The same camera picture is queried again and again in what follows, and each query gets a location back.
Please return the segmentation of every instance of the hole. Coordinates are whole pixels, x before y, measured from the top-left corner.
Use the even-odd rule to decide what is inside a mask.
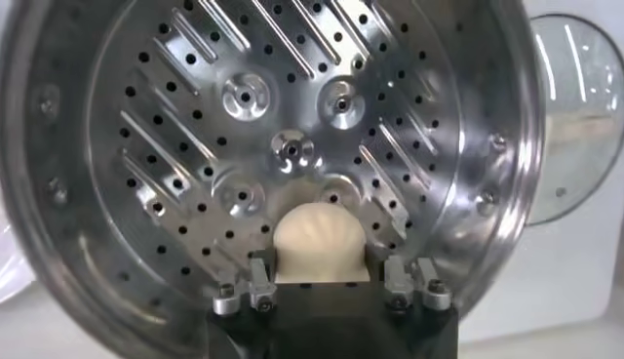
[[[133,97],[134,97],[134,96],[136,96],[136,95],[137,95],[137,90],[135,90],[135,88],[134,88],[134,87],[132,87],[132,86],[128,86],[128,87],[126,88],[126,96],[127,96],[127,97],[129,97],[129,98],[133,98]]]
[[[167,91],[170,93],[174,93],[177,90],[177,85],[175,82],[170,81],[167,83]]]
[[[158,32],[162,33],[163,35],[169,33],[169,31],[171,31],[171,29],[166,23],[161,23],[160,25],[158,25]]]
[[[195,58],[195,55],[193,55],[193,54],[188,54],[188,55],[186,56],[186,63],[188,63],[188,64],[193,64],[193,63],[195,63],[195,62],[197,62],[197,58]]]
[[[138,60],[141,62],[149,62],[149,54],[147,53],[138,54]]]

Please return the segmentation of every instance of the bolt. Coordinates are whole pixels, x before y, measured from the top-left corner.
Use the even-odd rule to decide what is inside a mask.
[[[67,204],[67,189],[59,179],[51,179],[48,182],[48,190],[52,193],[52,198],[57,205]]]
[[[494,134],[490,137],[491,145],[495,150],[502,152],[507,148],[507,140],[500,134]]]
[[[396,296],[390,300],[390,307],[394,310],[406,310],[408,308],[408,301],[402,296]]]
[[[222,284],[218,289],[218,294],[222,298],[230,298],[234,296],[234,286],[230,283]]]
[[[432,279],[429,281],[427,290],[431,293],[442,295],[447,292],[447,286],[440,279]]]
[[[555,191],[555,195],[557,196],[557,198],[562,198],[567,195],[567,189],[563,187],[557,188],[557,190]]]
[[[260,313],[268,313],[273,309],[273,302],[269,298],[261,298],[257,304],[257,311]]]

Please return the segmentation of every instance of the dough ball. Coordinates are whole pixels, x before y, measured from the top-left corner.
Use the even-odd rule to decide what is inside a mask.
[[[277,283],[370,281],[366,233],[340,206],[310,203],[295,208],[278,223],[273,241]]]

